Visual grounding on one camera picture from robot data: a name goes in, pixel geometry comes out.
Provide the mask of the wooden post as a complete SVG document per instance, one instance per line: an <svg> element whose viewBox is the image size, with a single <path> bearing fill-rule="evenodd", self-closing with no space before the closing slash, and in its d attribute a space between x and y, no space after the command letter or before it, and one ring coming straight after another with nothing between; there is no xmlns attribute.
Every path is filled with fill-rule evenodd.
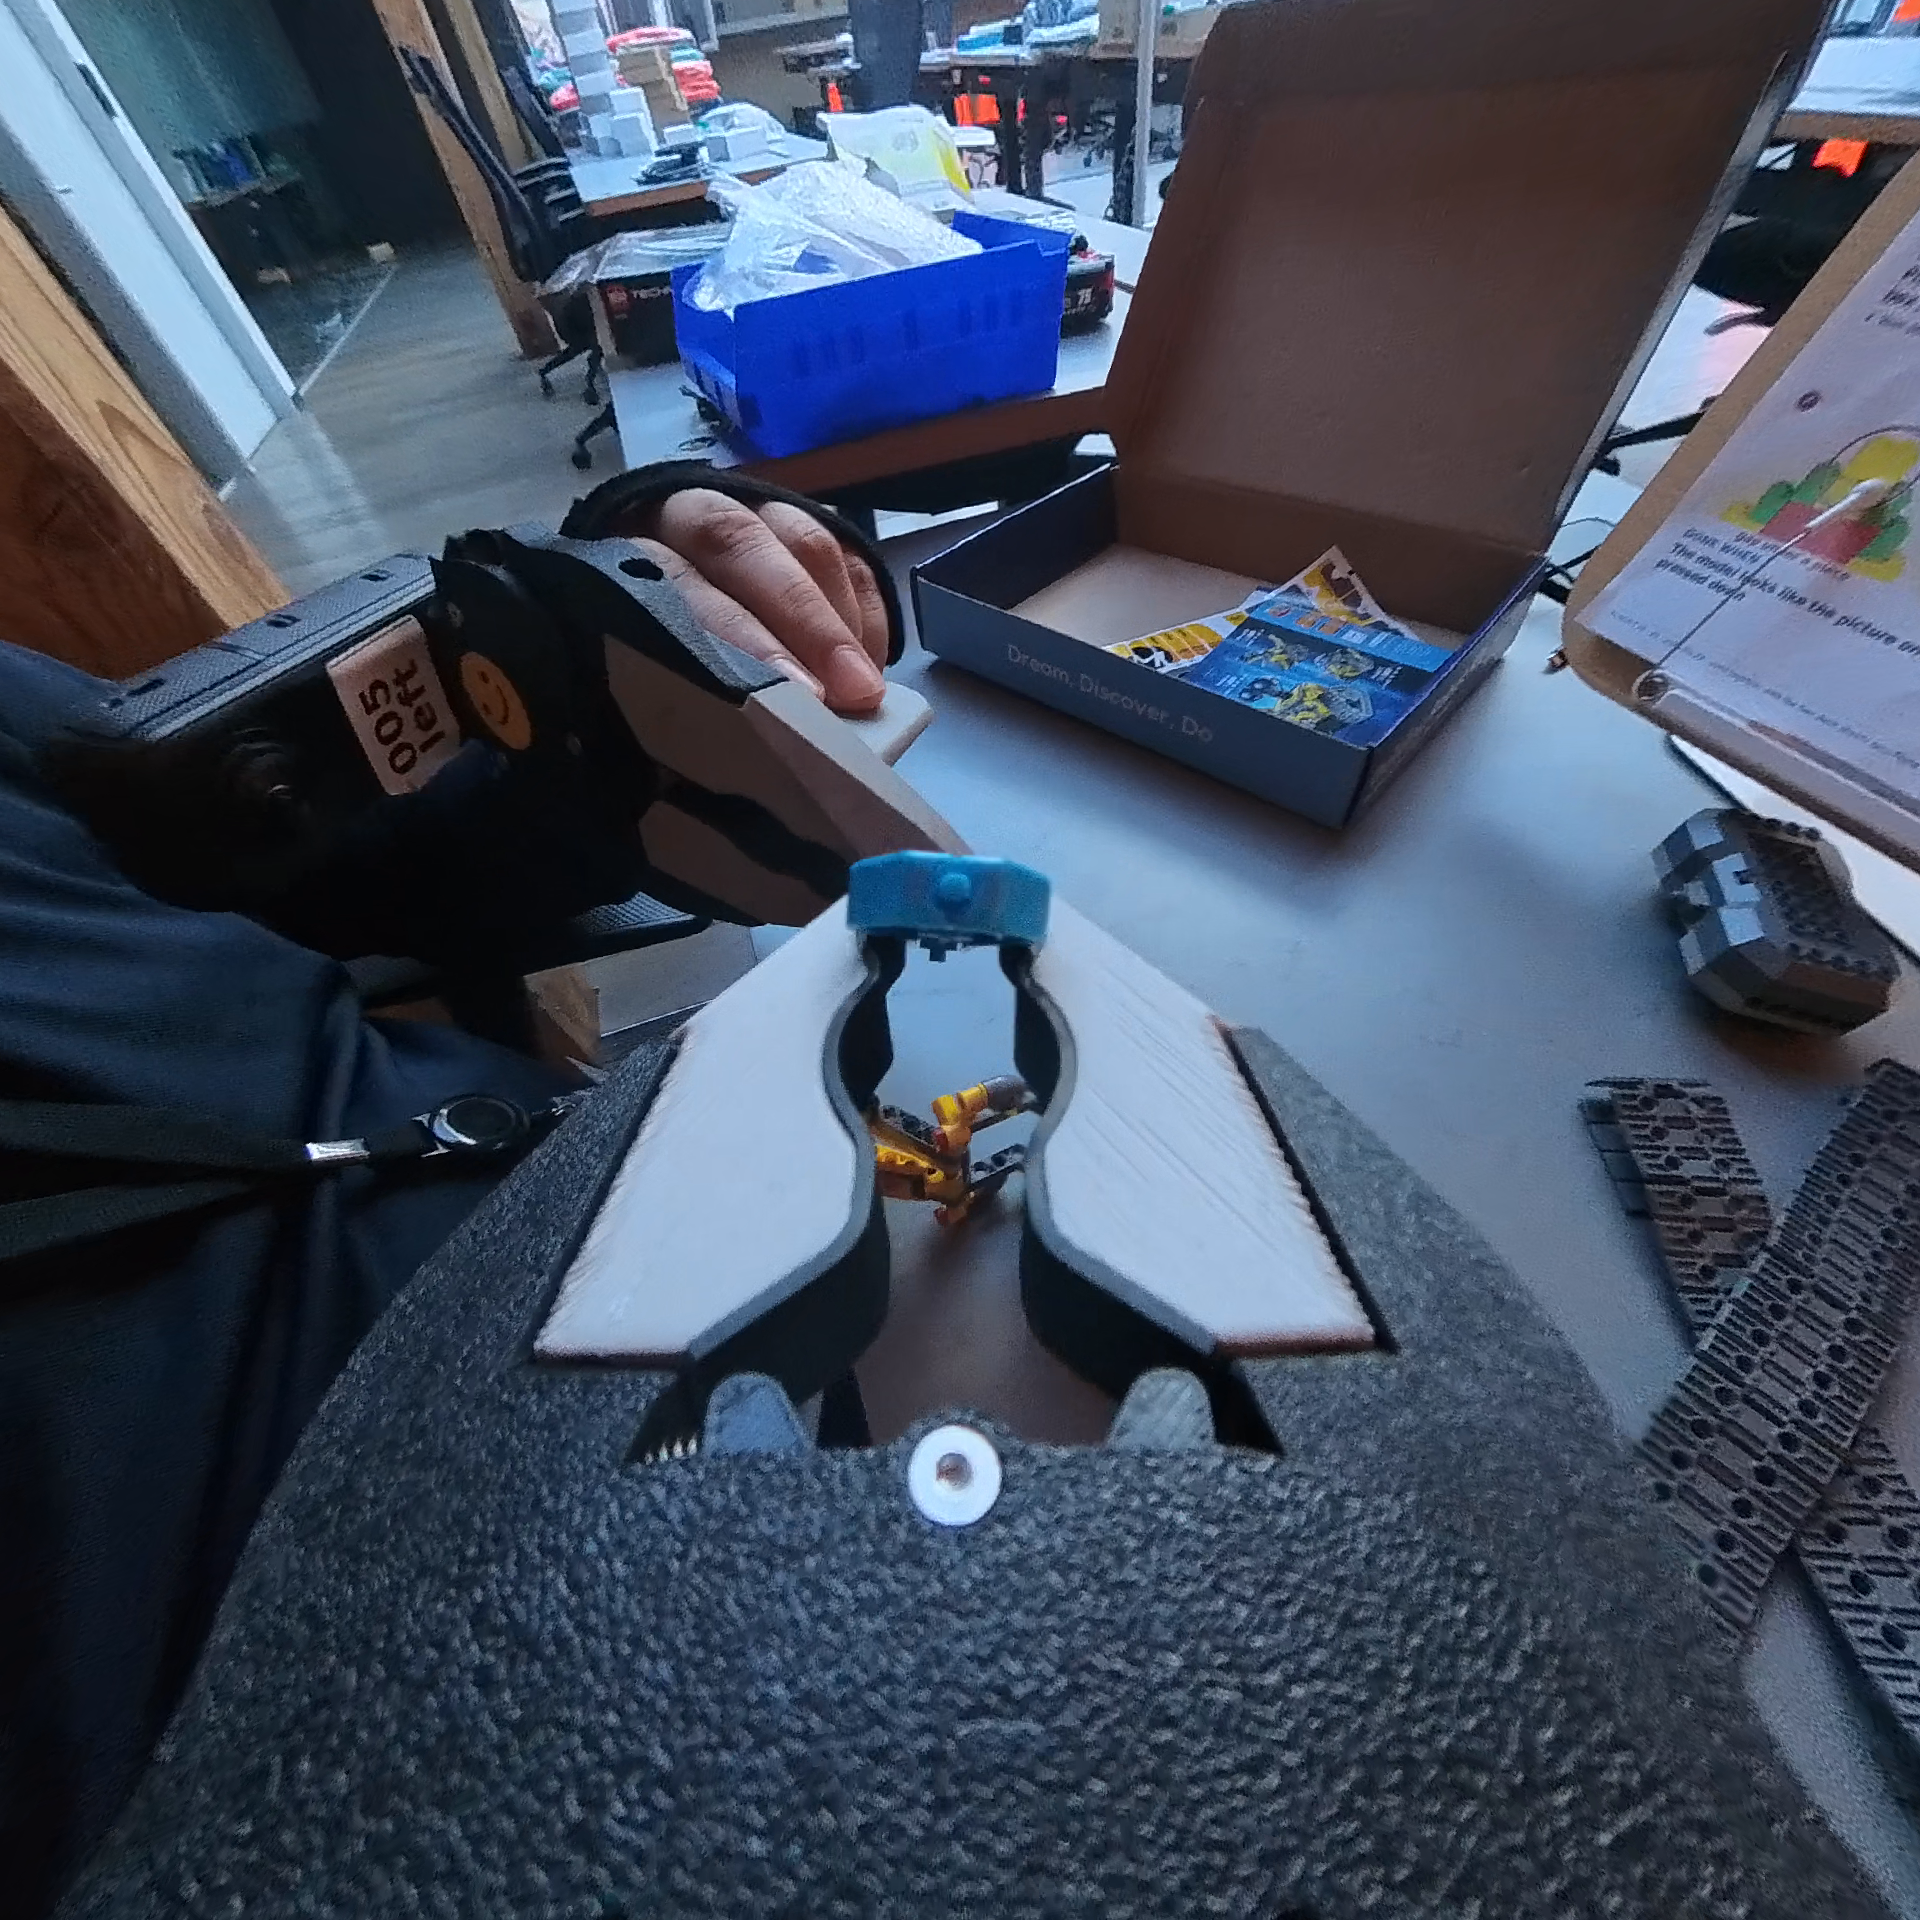
<svg viewBox="0 0 1920 1920"><path fill-rule="evenodd" d="M447 183L450 198L462 216L474 251L483 264L500 314L512 329L517 352L523 362L539 364L560 348L560 339L549 324L535 294L530 294L528 283L520 281L512 267L507 236L495 217L483 168L477 168L474 156L468 156L458 128L452 128L434 108L434 102L420 91L413 80L413 68L410 66L410 57L424 59L450 102L464 111L458 76L445 59L430 4L372 3L372 11L382 38L400 65L400 76L413 97L424 137L437 156L439 169Z"/></svg>

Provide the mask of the blue plastic crate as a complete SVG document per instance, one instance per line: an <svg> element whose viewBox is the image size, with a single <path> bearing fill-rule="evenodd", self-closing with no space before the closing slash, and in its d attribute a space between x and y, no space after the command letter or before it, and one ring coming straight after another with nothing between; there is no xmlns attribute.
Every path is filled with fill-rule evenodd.
<svg viewBox="0 0 1920 1920"><path fill-rule="evenodd" d="M763 457L1046 393L1059 374L1066 232L958 212L979 251L867 279L829 279L735 311L695 302L677 267L683 371Z"/></svg>

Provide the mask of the brown table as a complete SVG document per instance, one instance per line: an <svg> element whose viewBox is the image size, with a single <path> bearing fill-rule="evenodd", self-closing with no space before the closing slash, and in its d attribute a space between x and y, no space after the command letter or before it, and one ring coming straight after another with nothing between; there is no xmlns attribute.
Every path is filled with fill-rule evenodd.
<svg viewBox="0 0 1920 1920"><path fill-rule="evenodd" d="M887 428L864 440L837 442L800 456L774 457L732 440L701 419L683 371L612 369L608 399L627 466L704 459L741 470L773 486L814 497L892 486L911 473L1026 456L1061 442L1080 442L1107 428L1101 399L1117 337L1062 343L1051 392L966 407L958 415Z"/></svg>

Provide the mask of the navy cardboard box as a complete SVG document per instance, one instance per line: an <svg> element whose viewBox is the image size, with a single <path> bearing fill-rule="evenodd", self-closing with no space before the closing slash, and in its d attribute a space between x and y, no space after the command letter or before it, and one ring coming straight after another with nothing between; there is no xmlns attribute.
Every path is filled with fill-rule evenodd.
<svg viewBox="0 0 1920 1920"><path fill-rule="evenodd" d="M914 569L920 646L1324 828L1517 635L1829 4L1228 8L1109 371L1116 459ZM1336 546L1453 664L1352 748L1109 657Z"/></svg>

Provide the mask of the person's left hand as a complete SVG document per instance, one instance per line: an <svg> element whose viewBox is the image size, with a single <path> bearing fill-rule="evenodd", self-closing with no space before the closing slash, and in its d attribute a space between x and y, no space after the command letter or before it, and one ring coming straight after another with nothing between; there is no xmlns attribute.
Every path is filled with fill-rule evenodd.
<svg viewBox="0 0 1920 1920"><path fill-rule="evenodd" d="M878 576L814 515L696 488L643 515L636 539L712 638L835 714L879 708L893 630Z"/></svg>

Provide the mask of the yellow grey brick arm assembly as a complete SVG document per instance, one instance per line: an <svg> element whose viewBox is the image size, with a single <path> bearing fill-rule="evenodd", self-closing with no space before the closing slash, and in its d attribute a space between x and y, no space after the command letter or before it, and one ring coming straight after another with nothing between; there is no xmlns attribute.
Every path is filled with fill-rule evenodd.
<svg viewBox="0 0 1920 1920"><path fill-rule="evenodd" d="M1021 1142L979 1158L979 1137L1037 1108L1030 1087L1014 1074L938 1096L927 1119L876 1099L867 1106L864 1122L879 1198L932 1208L941 1226L960 1226L1023 1170Z"/></svg>

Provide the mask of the grey desk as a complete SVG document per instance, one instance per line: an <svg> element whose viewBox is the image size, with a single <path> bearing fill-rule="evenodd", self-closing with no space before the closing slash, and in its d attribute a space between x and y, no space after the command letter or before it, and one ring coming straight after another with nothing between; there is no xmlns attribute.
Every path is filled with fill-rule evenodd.
<svg viewBox="0 0 1920 1920"><path fill-rule="evenodd" d="M1686 783L1522 689L1541 631L1334 836L911 657L940 791L1277 1035L1396 1350L1259 1362L1282 1456L1014 1446L958 1531L903 1448L604 1478L517 1913L1916 1915L1912 1775L1813 1603L1750 1697L1626 1459L1677 1334L1572 1083L1731 1043L1660 1008L1628 875Z"/></svg>

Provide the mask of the person's left forearm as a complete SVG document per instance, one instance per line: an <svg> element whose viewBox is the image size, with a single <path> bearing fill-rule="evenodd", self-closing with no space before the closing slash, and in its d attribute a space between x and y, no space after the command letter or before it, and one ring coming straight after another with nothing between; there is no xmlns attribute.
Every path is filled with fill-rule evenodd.
<svg viewBox="0 0 1920 1920"><path fill-rule="evenodd" d="M464 1031L371 1017L346 960L515 954L644 892L636 852L542 810L500 754L470 746L268 923L167 900L69 807L64 750L102 703L102 681L5 646L5 1097L272 1120L570 1087Z"/></svg>

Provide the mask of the grey brick motor block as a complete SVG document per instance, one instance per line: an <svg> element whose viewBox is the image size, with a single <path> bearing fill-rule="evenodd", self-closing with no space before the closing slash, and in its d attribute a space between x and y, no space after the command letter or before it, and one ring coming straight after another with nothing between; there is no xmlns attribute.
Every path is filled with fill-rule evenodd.
<svg viewBox="0 0 1920 1920"><path fill-rule="evenodd" d="M1815 828L1706 807L1653 849L1650 865L1686 983L1724 1012L1843 1038L1898 1000L1899 952Z"/></svg>

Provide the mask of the blue plastic brick separator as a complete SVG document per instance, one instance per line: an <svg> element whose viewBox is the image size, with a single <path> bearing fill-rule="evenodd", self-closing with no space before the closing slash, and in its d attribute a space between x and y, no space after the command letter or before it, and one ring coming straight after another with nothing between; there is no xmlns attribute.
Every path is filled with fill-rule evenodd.
<svg viewBox="0 0 1920 1920"><path fill-rule="evenodd" d="M903 851L848 871L853 932L917 945L932 958L974 946L1037 952L1048 906L1048 878L1006 858Z"/></svg>

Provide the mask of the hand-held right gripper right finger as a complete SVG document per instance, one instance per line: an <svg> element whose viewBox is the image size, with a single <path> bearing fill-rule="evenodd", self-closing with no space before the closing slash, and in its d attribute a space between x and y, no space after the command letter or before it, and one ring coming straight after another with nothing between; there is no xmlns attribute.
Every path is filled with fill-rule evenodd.
<svg viewBox="0 0 1920 1920"><path fill-rule="evenodd" d="M1023 1310L1061 1358L1366 1353L1376 1324L1223 1023L1076 908L1016 980L1048 1092L1023 1166Z"/></svg>

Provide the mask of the white plastic bags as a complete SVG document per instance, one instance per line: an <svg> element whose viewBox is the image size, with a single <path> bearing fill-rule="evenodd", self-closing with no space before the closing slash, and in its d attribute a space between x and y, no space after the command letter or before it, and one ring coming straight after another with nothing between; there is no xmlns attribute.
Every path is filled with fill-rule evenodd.
<svg viewBox="0 0 1920 1920"><path fill-rule="evenodd" d="M982 251L842 160L804 160L759 183L717 177L708 202L724 212L726 236L688 281L686 302L701 314L734 315L759 299Z"/></svg>

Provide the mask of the blue printed booklet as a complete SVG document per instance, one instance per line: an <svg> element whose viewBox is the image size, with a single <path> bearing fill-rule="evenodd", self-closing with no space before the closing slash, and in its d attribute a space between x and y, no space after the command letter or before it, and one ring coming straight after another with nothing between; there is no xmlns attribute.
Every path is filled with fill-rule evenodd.
<svg viewBox="0 0 1920 1920"><path fill-rule="evenodd" d="M1179 679L1342 746L1386 743L1453 664L1455 648L1399 623L1255 593Z"/></svg>

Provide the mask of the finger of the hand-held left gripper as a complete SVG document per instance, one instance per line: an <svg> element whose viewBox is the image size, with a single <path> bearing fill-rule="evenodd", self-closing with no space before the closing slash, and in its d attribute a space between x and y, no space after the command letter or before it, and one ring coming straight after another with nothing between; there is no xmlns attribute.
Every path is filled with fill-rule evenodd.
<svg viewBox="0 0 1920 1920"><path fill-rule="evenodd" d="M966 856L968 844L835 715L767 664L715 642L688 657L606 642L608 696L659 775L659 800L734 846L791 836L846 863Z"/></svg>
<svg viewBox="0 0 1920 1920"><path fill-rule="evenodd" d="M748 800L659 800L638 822L660 898L743 926L798 928L848 892L848 863Z"/></svg>

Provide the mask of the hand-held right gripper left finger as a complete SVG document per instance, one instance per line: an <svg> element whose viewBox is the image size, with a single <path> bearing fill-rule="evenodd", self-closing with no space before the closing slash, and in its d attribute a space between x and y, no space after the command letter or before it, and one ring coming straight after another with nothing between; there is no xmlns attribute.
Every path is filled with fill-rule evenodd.
<svg viewBox="0 0 1920 1920"><path fill-rule="evenodd" d="M536 1358L853 1364L874 1344L892 1257L842 1043L883 1001L835 903L688 1020Z"/></svg>

